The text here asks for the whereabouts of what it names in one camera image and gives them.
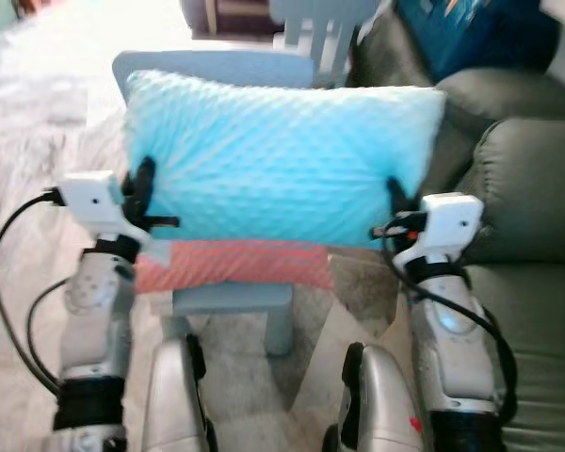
white chair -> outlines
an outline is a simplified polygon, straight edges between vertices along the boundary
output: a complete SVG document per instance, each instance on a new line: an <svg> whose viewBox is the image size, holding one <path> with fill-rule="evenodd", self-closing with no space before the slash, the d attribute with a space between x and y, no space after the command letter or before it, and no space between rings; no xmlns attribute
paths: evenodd
<svg viewBox="0 0 565 452"><path fill-rule="evenodd" d="M181 51L124 52L113 61L113 73L126 102L130 73L150 69L239 86L311 88L314 77L311 60L269 46L212 41ZM293 344L292 300L291 284L224 282L176 291L168 305L156 310L166 337L190 332L186 315L266 312L266 352L281 356Z"/></svg>
<svg viewBox="0 0 565 452"><path fill-rule="evenodd" d="M377 11L380 0L270 0L270 16L284 24L274 49L293 49L315 63L316 88L346 84L354 31Z"/></svg>

pillowcase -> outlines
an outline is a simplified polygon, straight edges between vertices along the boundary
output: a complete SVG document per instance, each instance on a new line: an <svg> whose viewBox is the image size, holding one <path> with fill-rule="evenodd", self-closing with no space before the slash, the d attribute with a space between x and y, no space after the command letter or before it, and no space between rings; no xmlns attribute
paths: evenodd
<svg viewBox="0 0 565 452"><path fill-rule="evenodd" d="M326 248L305 242L176 241L171 244L168 268L141 257L136 269L139 293L172 291L224 281L334 288Z"/></svg>
<svg viewBox="0 0 565 452"><path fill-rule="evenodd" d="M182 223L153 235L175 240L378 248L386 181L415 193L444 109L442 92L412 87L239 88L158 71L128 84L130 171L156 162L148 214Z"/></svg>

chair leg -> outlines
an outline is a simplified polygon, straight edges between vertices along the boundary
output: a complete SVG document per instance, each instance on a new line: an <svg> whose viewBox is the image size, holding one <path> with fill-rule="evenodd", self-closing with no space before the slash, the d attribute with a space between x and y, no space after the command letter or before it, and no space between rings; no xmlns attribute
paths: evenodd
<svg viewBox="0 0 565 452"><path fill-rule="evenodd" d="M162 315L161 332L163 340L186 337L192 333L192 328L188 319L184 315Z"/></svg>
<svg viewBox="0 0 565 452"><path fill-rule="evenodd" d="M204 0L205 12L207 13L207 26L209 34L216 36L218 33L218 4L217 0Z"/></svg>
<svg viewBox="0 0 565 452"><path fill-rule="evenodd" d="M285 356L293 346L293 299L282 308L267 313L264 348L270 356Z"/></svg>

floor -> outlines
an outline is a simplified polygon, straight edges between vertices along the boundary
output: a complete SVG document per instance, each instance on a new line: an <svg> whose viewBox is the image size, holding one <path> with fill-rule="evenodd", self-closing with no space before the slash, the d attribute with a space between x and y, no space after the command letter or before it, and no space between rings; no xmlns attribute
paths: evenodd
<svg viewBox="0 0 565 452"><path fill-rule="evenodd" d="M189 39L177 0L73 0L0 36L0 226L67 171L124 174L123 105L110 62L123 49L177 48ZM55 207L36 207L14 224L0 253L0 283L20 336L31 299L71 274L86 244L83 231ZM202 391L221 451L320 450L337 415L351 342L384 344L410 373L410 334L401 321L404 307L396 312L396 281L376 253L331 250L331 256L334 293L295 287L296 342L286 358L266 357L262 315L191 318L204 347ZM149 299L164 296L141 297L134 311L125 397L134 451L152 350L161 339ZM52 369L64 318L58 295L37 317L40 354ZM25 371L0 322L0 452L24 450L48 433L53 412L54 400Z"/></svg>

chair backrest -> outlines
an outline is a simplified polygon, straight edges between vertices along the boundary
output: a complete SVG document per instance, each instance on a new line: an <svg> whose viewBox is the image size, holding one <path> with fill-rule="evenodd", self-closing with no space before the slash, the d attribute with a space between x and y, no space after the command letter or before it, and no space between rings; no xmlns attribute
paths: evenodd
<svg viewBox="0 0 565 452"><path fill-rule="evenodd" d="M314 63L290 52L263 46L235 46L220 42L167 52L123 52L113 60L113 74L127 103L126 80L134 71L156 69L193 75L238 86L311 88Z"/></svg>
<svg viewBox="0 0 565 452"><path fill-rule="evenodd" d="M332 62L332 72L343 70L349 45L356 27L370 19L380 0L270 0L270 16L284 24L285 45L298 45L304 21L312 22L310 58L320 67L328 30L337 33L338 45Z"/></svg>

